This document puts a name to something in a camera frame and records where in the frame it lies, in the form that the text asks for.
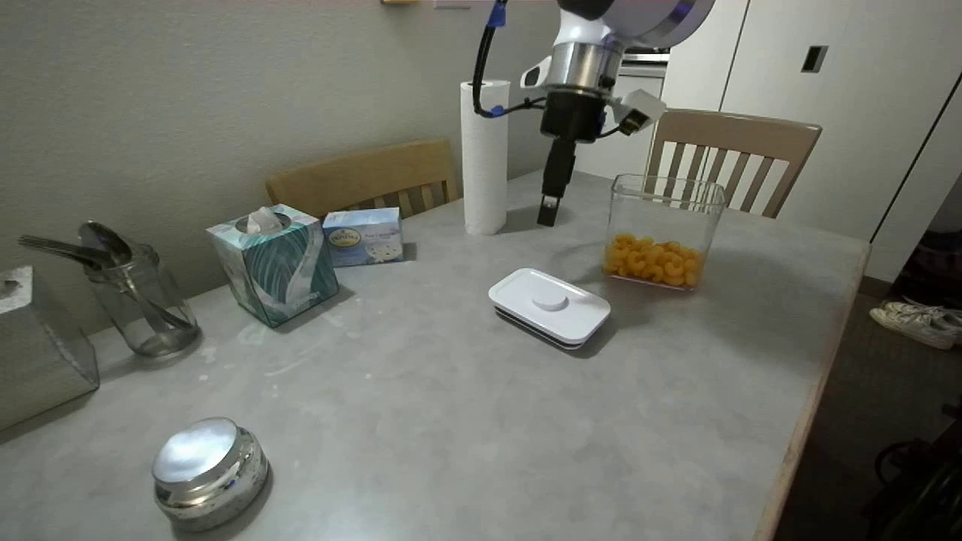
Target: round metal container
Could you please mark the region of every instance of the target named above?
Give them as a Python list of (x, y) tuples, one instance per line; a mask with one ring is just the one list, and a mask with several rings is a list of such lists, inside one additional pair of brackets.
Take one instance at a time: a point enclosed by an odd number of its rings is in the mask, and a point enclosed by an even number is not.
[(271, 478), (261, 444), (242, 427), (209, 418), (174, 434), (154, 459), (154, 497), (178, 529), (233, 519)]

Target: floor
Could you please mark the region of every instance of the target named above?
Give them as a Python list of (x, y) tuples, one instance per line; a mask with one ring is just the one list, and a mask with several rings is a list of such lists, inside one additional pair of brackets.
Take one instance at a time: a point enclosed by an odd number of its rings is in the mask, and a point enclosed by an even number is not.
[(875, 457), (905, 439), (933, 441), (962, 397), (962, 350), (938, 352), (869, 320), (883, 293), (856, 298), (775, 541), (862, 541), (878, 492)]

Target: white table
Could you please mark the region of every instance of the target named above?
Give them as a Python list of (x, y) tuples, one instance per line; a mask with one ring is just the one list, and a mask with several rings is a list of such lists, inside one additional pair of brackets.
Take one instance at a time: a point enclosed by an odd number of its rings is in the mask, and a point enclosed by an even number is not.
[[(150, 463), (209, 416), (275, 476), (236, 537), (770, 537), (866, 242), (725, 213), (704, 286), (672, 293), (599, 273), (606, 183), (578, 177), (555, 227), (531, 225), (534, 177), (511, 189), (508, 231), (465, 237), (459, 203), (415, 216), (413, 262), (340, 269), (352, 293), (293, 332), (217, 287), (179, 363), (139, 370), (100, 333), (104, 384), (0, 444), (0, 537), (171, 537)], [(613, 302), (587, 358), (497, 320), (486, 287), (516, 266)]]

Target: chair backrest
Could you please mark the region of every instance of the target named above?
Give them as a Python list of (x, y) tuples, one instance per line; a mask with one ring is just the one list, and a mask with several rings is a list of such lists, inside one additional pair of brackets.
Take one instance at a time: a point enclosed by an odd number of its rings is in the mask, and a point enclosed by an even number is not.
[(711, 180), (726, 208), (777, 216), (822, 135), (814, 122), (669, 107), (658, 121), (650, 175)]
[(459, 198), (449, 141), (410, 141), (321, 158), (268, 180), (275, 203), (324, 216), (352, 208), (399, 208), (399, 216)]

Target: orange snack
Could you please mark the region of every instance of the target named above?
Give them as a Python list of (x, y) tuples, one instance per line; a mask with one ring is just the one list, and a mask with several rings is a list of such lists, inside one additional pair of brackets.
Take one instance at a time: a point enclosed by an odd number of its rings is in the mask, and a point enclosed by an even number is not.
[(701, 276), (701, 256), (672, 240), (661, 242), (636, 233), (613, 233), (605, 248), (605, 269), (669, 287), (693, 287)]

